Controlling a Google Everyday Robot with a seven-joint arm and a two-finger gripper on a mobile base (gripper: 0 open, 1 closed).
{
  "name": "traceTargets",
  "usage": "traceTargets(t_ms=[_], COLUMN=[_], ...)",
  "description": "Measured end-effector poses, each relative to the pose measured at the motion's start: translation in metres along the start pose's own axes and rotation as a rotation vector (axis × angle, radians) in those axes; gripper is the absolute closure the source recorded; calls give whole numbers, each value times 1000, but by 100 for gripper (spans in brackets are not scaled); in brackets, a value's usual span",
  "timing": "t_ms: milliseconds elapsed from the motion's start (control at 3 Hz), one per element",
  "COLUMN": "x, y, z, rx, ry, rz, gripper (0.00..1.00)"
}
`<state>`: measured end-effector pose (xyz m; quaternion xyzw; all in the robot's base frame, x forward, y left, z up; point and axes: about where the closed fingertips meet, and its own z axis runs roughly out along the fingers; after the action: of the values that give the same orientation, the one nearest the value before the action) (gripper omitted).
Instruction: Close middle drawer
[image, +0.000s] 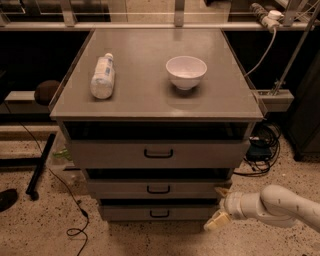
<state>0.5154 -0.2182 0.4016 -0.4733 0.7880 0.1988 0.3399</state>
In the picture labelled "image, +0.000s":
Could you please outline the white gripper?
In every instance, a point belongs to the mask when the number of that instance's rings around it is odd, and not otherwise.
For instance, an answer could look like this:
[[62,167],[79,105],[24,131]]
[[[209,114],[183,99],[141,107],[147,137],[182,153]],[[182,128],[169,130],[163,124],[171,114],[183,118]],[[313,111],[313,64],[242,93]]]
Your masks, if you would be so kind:
[[217,230],[233,220],[246,220],[241,207],[242,192],[229,192],[228,188],[215,187],[216,193],[224,198],[221,200],[221,207],[226,211],[218,210],[212,217],[204,224],[205,231]]

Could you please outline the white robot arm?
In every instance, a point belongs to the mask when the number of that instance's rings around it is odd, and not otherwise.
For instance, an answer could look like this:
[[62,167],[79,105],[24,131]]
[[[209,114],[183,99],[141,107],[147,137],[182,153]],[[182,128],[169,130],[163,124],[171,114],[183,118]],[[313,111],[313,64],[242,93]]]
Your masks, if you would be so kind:
[[320,204],[279,185],[268,185],[260,192],[228,192],[218,187],[223,195],[219,209],[204,224],[205,231],[218,230],[233,220],[256,219],[281,228],[293,227],[301,221],[320,232]]

